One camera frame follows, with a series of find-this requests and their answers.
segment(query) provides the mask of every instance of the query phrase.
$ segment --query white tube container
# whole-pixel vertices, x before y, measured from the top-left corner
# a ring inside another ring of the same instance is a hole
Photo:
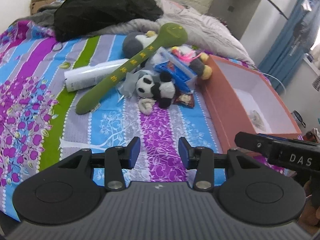
[[[100,63],[96,66],[87,66],[65,71],[64,78],[68,92],[95,86],[107,75],[112,73],[128,59],[118,59]]]

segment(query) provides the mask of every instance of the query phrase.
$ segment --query plastic packet inside box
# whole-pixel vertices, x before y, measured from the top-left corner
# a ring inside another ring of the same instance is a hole
[[[195,90],[196,73],[163,47],[160,47],[155,55],[148,59],[145,69],[169,72],[176,86],[185,94],[192,94]]]

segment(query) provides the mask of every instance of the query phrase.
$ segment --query gray quilt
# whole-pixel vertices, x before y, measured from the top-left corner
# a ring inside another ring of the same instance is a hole
[[[157,5],[162,8],[164,14],[155,22],[145,19],[135,19],[127,23],[112,25],[88,36],[103,34],[129,34],[131,32],[155,31],[168,22],[180,24],[188,33],[189,45],[195,45],[206,49],[221,57],[241,60],[254,66],[243,45],[230,31],[216,18],[202,15],[193,8],[180,8],[169,0],[156,0]],[[41,8],[41,11],[25,19],[32,20],[36,24],[45,27],[53,26],[53,13],[58,4]]]

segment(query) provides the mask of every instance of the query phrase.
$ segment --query green plush stick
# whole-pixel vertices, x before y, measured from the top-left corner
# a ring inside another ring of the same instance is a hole
[[[187,40],[188,35],[180,25],[175,23],[162,25],[158,37],[153,43],[106,76],[99,84],[83,95],[76,105],[76,113],[86,114],[94,109],[103,96],[119,81],[125,78],[127,72],[134,70],[139,64],[151,57],[160,47],[180,46]]]

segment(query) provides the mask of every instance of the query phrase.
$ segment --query person's hand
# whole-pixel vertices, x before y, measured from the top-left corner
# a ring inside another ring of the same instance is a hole
[[[310,181],[304,185],[306,195],[310,195]],[[302,211],[300,218],[298,219],[298,224],[305,229],[311,235],[314,235],[320,228],[318,223],[320,221],[320,207],[315,209],[311,203],[311,197],[308,197],[306,204]]]

